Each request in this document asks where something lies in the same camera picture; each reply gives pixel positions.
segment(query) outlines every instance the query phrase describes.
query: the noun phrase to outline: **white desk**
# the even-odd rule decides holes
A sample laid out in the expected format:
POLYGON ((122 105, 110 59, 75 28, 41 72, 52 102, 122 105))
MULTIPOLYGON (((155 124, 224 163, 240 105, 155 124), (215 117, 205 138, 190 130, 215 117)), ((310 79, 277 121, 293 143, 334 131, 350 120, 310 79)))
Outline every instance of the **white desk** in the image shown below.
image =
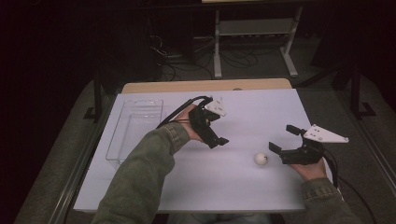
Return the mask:
POLYGON ((302 179, 268 149, 272 141, 297 148, 300 137, 286 125, 310 127, 296 90, 188 91, 120 94, 79 192, 74 209, 95 212, 116 170, 106 160, 111 136, 125 100, 163 100, 169 115, 199 95, 222 97, 226 117, 212 123, 218 136, 230 140, 210 149, 189 142, 175 156, 176 166, 166 177, 159 213, 172 212, 275 212, 304 209, 302 179), (257 165, 253 157, 264 152, 269 161, 257 165))

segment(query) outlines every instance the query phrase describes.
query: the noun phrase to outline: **ping pong ball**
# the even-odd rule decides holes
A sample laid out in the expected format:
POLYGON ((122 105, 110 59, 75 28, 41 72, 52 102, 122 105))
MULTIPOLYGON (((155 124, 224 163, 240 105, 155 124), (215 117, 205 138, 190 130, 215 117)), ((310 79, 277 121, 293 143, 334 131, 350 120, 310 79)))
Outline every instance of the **ping pong ball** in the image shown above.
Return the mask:
POLYGON ((267 155, 265 155, 264 153, 259 152, 259 153, 257 153, 257 154, 254 156, 254 161, 255 161, 256 164, 258 164, 258 165, 264 165, 265 163, 267 163, 268 157, 267 157, 267 155))

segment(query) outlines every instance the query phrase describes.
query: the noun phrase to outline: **person's left hand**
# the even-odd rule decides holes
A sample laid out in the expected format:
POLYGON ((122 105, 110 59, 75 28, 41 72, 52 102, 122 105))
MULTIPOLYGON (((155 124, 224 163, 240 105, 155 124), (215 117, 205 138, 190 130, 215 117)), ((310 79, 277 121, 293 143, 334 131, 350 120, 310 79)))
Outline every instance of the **person's left hand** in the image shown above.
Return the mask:
POLYGON ((202 138, 192 129, 189 121, 189 112, 192 111, 197 105, 189 105, 184 110, 182 110, 174 120, 179 120, 179 123, 184 127, 184 129, 189 134, 191 140, 197 140, 200 142, 204 142, 202 138))

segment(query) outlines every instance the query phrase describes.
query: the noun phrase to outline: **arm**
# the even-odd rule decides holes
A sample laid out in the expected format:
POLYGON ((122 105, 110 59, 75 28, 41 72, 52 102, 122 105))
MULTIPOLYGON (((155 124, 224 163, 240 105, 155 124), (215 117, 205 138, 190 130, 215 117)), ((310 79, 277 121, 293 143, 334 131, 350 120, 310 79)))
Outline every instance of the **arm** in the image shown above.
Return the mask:
MULTIPOLYGON (((187 119, 194 105, 176 119, 187 119)), ((92 223, 151 223, 160 204, 173 155, 191 139, 200 140, 189 123, 168 123, 146 134, 122 163, 99 204, 92 223)))
POLYGON ((305 181, 302 192, 309 223, 361 223, 343 201, 341 193, 327 178, 323 159, 317 164, 293 164, 291 167, 305 181))

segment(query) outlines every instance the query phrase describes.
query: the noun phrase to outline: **clear plastic container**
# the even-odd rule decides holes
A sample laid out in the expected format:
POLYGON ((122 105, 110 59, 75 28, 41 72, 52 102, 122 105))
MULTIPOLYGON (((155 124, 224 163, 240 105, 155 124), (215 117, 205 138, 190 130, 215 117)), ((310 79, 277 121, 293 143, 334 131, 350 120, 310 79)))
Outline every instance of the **clear plastic container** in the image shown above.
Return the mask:
POLYGON ((162 114, 163 100, 125 101, 106 160, 118 169, 146 133, 157 128, 162 114))

